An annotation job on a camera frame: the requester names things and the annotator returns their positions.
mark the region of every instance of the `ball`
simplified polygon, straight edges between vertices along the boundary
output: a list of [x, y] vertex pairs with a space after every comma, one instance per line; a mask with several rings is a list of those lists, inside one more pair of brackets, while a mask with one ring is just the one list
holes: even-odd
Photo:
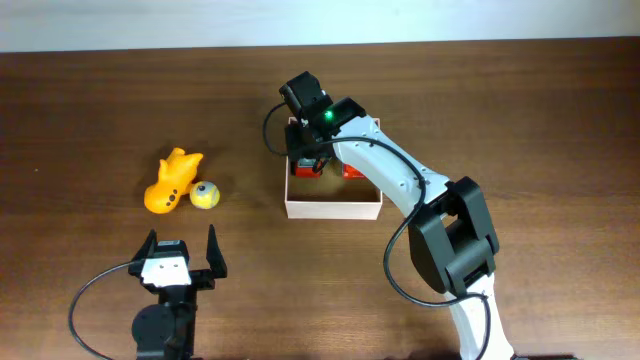
[[220, 191], [213, 183], [200, 181], [193, 185], [189, 198], [193, 206], [198, 209], [211, 209], [220, 201]]

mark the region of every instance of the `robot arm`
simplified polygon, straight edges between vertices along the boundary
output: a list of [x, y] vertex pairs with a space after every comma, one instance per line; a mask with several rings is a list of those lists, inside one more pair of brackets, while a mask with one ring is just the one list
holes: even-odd
[[[498, 252], [498, 239], [477, 184], [469, 178], [453, 183], [420, 164], [385, 136], [353, 100], [333, 103], [308, 72], [289, 81], [280, 93], [298, 119], [285, 131], [291, 161], [335, 156], [365, 175], [405, 216], [415, 208], [422, 190], [404, 160], [366, 141], [335, 140], [361, 137], [383, 142], [419, 169], [426, 183], [426, 196], [409, 224], [412, 262], [427, 284], [447, 300], [467, 293], [487, 296], [491, 331], [483, 357], [511, 359], [514, 351], [502, 330], [493, 291], [493, 256]], [[447, 215], [458, 218], [445, 228], [442, 219]], [[450, 309], [460, 337], [462, 359], [476, 359], [485, 336], [482, 301], [469, 299]]]

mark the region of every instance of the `brown table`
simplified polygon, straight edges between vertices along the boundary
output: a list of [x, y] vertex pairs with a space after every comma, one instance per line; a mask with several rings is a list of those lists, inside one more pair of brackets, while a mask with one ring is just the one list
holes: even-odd
[[[0, 55], [2, 357], [89, 358], [66, 327], [74, 292], [151, 228], [204, 267], [209, 223], [229, 278], [199, 297], [205, 359], [455, 352], [449, 312], [409, 304], [384, 278], [402, 220], [388, 200], [375, 222], [287, 220], [283, 160], [261, 122], [303, 70], [424, 164], [483, 187], [502, 246], [500, 315], [520, 353], [640, 353], [640, 39], [617, 38]], [[172, 146], [205, 154], [219, 207], [144, 209]], [[441, 299], [404, 240], [392, 269]], [[154, 301], [115, 274], [81, 299], [78, 331], [133, 358], [131, 321]]]

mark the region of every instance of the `open box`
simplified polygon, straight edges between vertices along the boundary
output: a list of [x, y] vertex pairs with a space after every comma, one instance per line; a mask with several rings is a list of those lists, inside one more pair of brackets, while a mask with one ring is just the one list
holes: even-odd
[[289, 219], [376, 220], [382, 208], [382, 191], [366, 178], [342, 178], [342, 163], [337, 159], [319, 178], [300, 178], [291, 174], [287, 157], [284, 186]]

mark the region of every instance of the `background wall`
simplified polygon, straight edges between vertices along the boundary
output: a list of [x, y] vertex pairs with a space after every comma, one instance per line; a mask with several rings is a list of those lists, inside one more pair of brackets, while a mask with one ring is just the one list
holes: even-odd
[[640, 34], [640, 0], [0, 0], [0, 51]]

